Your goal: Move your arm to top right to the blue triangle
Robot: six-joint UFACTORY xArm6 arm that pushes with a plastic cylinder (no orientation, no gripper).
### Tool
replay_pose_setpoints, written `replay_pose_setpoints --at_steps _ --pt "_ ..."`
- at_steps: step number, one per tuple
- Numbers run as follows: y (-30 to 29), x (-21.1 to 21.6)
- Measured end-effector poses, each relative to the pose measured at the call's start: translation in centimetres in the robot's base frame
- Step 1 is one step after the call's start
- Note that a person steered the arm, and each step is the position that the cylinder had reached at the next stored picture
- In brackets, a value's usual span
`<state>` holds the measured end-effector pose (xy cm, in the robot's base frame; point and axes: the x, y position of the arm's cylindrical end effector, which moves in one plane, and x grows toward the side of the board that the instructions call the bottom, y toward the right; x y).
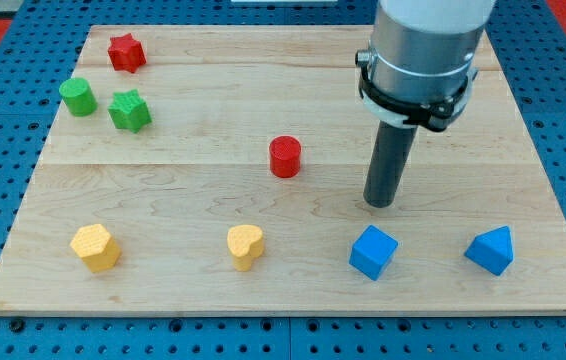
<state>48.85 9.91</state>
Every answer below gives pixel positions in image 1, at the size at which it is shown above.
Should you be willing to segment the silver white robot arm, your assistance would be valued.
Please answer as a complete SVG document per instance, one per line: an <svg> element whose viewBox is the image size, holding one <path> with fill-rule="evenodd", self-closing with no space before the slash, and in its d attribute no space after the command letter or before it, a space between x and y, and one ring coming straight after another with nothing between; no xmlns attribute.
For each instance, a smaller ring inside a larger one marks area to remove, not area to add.
<svg viewBox="0 0 566 360"><path fill-rule="evenodd" d="M472 62L494 0L380 0L356 54L365 106L401 130L446 130L464 111Z"/></svg>

